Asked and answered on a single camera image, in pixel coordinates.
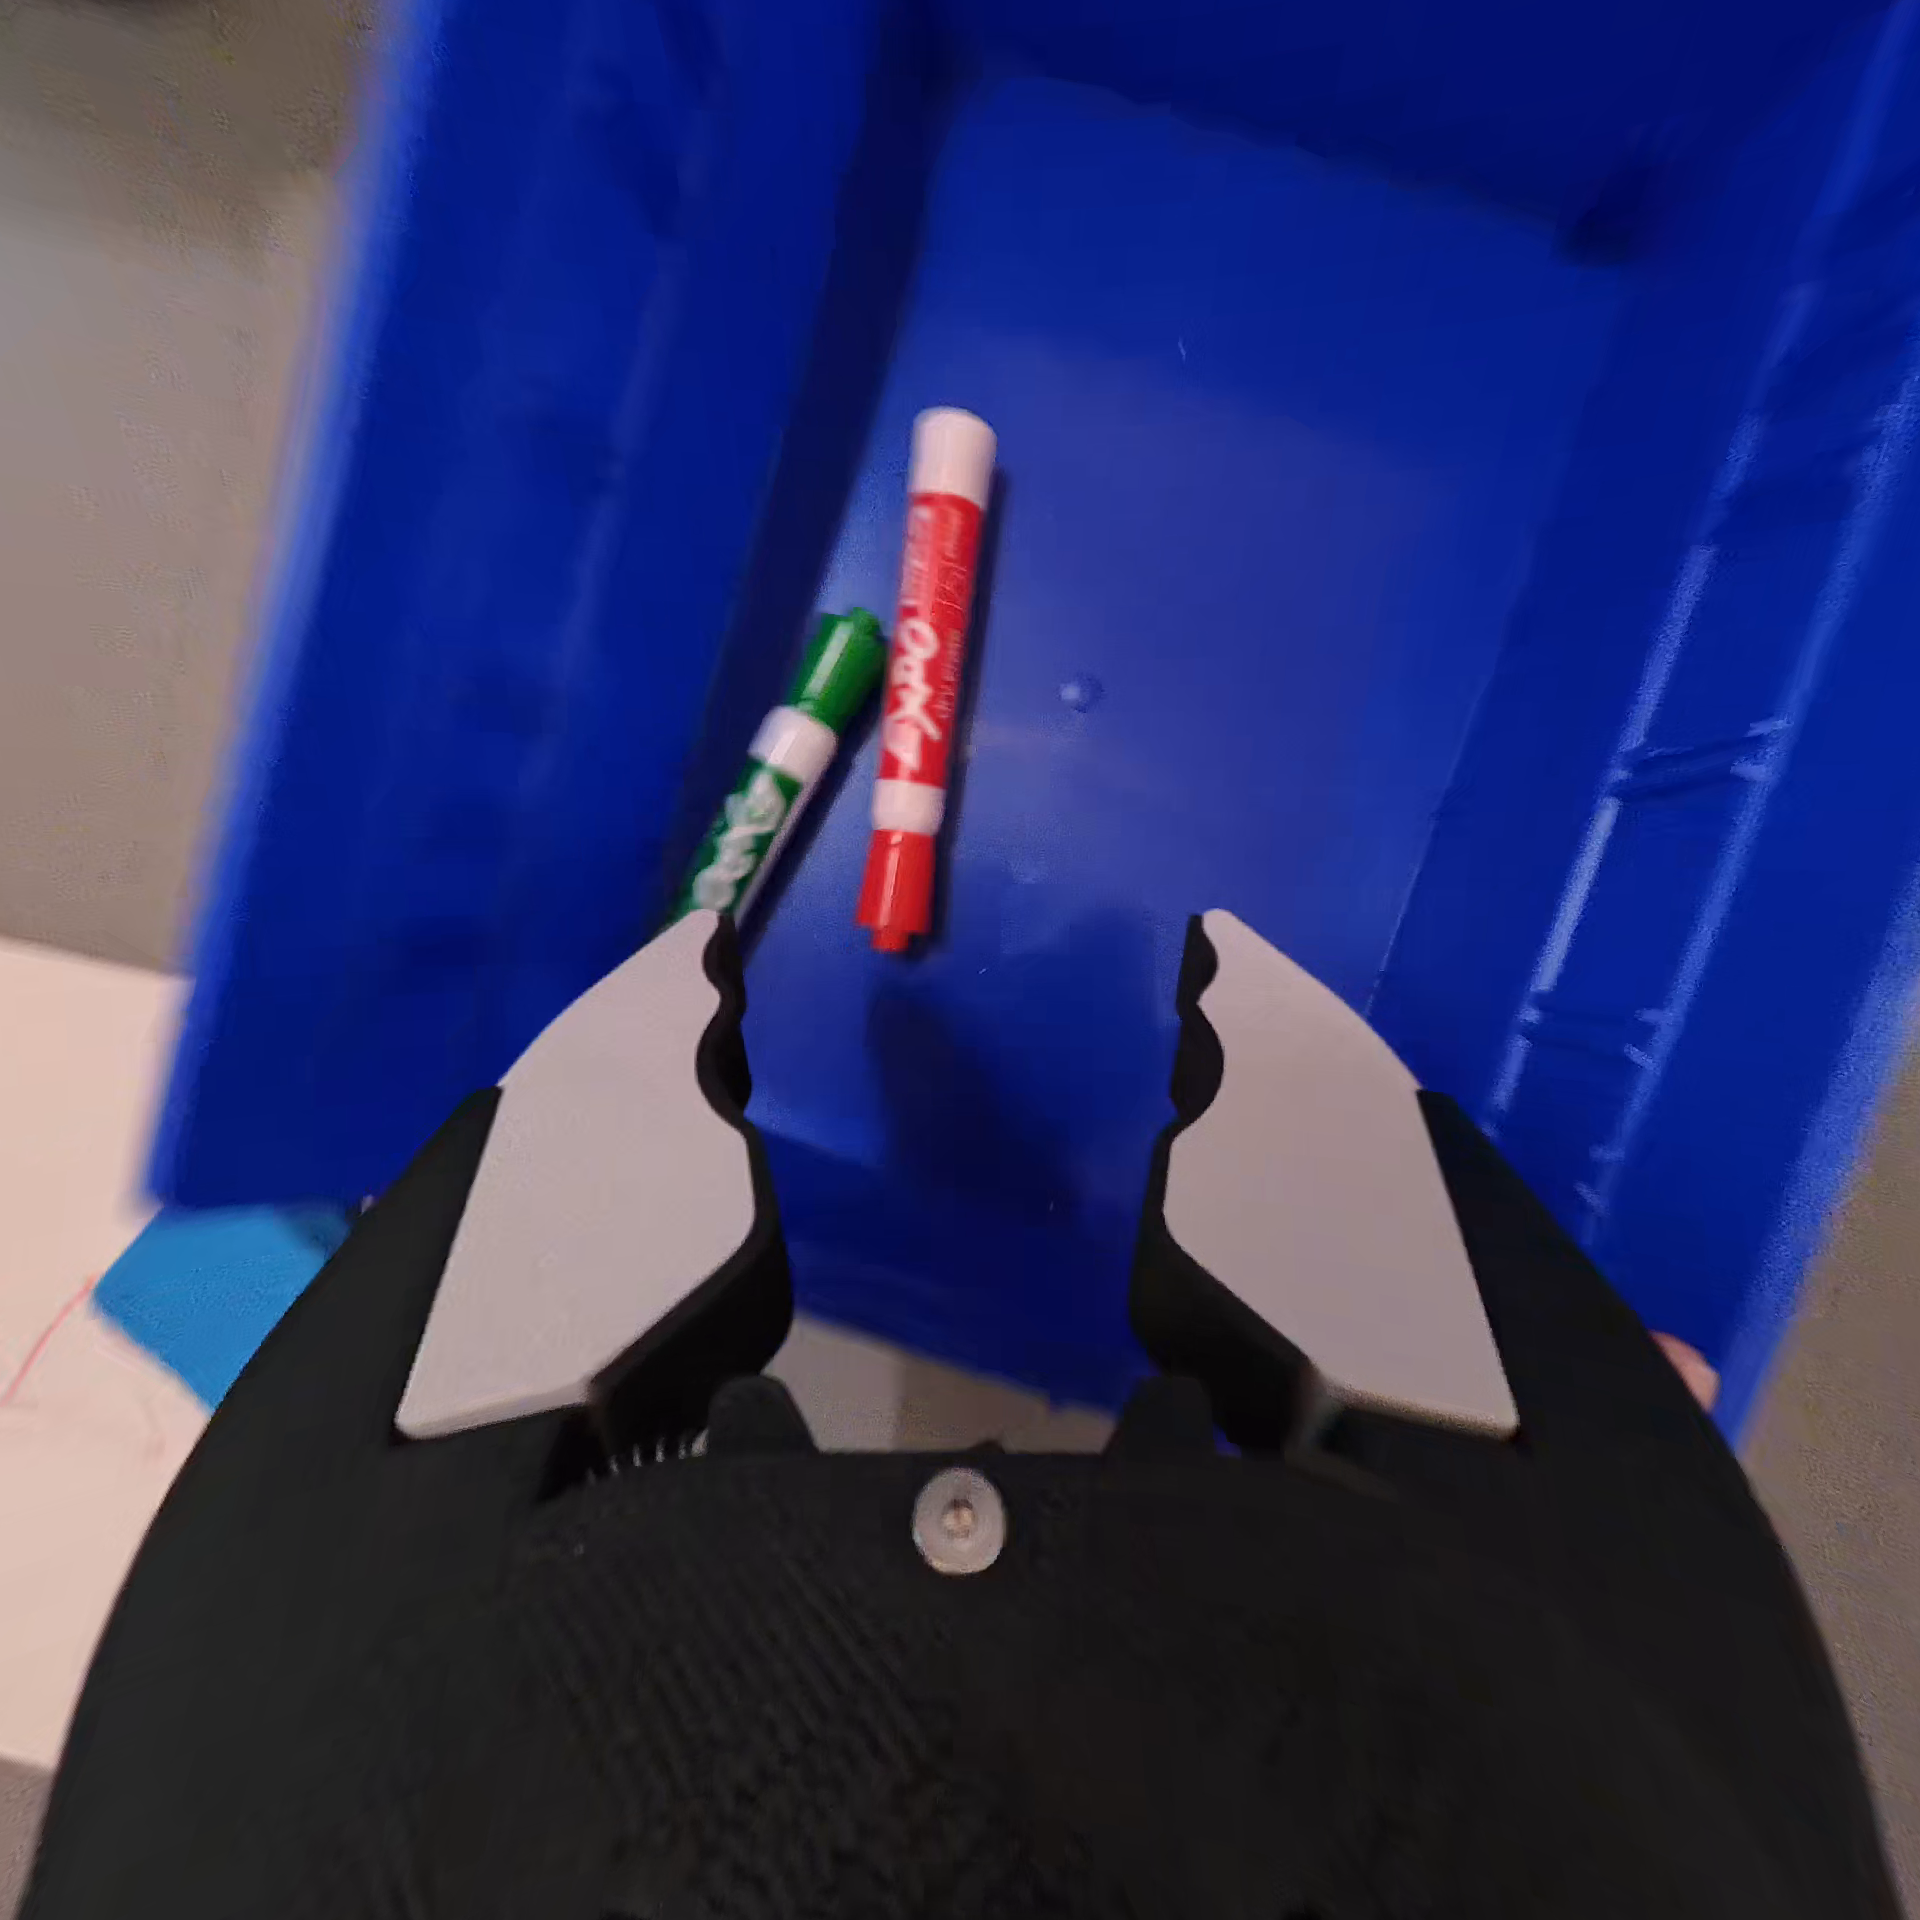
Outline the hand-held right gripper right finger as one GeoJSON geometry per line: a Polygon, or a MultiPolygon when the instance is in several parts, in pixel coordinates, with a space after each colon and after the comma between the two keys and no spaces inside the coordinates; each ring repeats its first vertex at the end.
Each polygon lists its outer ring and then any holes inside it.
{"type": "Polygon", "coordinates": [[[1520,1408],[1422,1085],[1233,912],[1188,919],[1169,1119],[1125,1308],[1219,1438],[1286,1453],[1347,1414],[1507,1443],[1520,1408]]]}

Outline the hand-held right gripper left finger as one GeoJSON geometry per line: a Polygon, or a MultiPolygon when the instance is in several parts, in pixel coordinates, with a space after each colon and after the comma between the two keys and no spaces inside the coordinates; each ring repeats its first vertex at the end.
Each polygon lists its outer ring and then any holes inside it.
{"type": "Polygon", "coordinates": [[[748,1119],[744,980],[731,918],[698,907],[503,1074],[402,1435],[577,1414],[602,1442],[680,1442],[777,1354],[793,1282],[748,1119]]]}

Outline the blue foam eraser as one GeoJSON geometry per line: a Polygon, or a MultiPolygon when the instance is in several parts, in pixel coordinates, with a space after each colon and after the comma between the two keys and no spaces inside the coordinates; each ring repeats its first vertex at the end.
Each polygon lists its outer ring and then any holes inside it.
{"type": "Polygon", "coordinates": [[[92,1310],[213,1410],[352,1221],[336,1206],[164,1206],[95,1282],[92,1310]]]}

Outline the green dry erase marker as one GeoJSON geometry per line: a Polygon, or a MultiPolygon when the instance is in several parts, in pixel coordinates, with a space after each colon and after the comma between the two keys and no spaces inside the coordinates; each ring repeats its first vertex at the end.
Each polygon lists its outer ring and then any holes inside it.
{"type": "Polygon", "coordinates": [[[757,723],[691,853],[665,925],[699,909],[745,919],[806,806],[832,771],[845,734],[876,697],[885,654],[873,612],[852,607],[818,620],[784,699],[757,723]]]}

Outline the white whiteboard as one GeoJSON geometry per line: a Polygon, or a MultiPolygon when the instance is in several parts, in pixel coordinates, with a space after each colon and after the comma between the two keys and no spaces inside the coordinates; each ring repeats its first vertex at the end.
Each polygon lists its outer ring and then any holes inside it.
{"type": "Polygon", "coordinates": [[[142,1169],[180,983],[1,953],[1,1752],[58,1762],[132,1556],[204,1427],[92,1308],[152,1217],[142,1169]]]}

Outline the blue plastic bin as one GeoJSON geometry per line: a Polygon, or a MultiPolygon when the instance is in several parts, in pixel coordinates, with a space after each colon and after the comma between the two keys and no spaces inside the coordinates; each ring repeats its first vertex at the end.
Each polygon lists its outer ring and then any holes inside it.
{"type": "Polygon", "coordinates": [[[380,4],[170,1204],[356,1202],[636,948],[907,434],[998,437],[933,937],[754,918],[806,1310],[1056,1398],[1188,918],[1740,1429],[1915,995],[1915,4],[380,4]]]}

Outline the red dry erase marker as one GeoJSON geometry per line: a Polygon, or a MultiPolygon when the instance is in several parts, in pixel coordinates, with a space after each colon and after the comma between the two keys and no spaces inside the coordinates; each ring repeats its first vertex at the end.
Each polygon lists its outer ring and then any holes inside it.
{"type": "Polygon", "coordinates": [[[893,627],[879,682],[871,829],[942,839],[995,431],[969,410],[913,420],[893,627]]]}

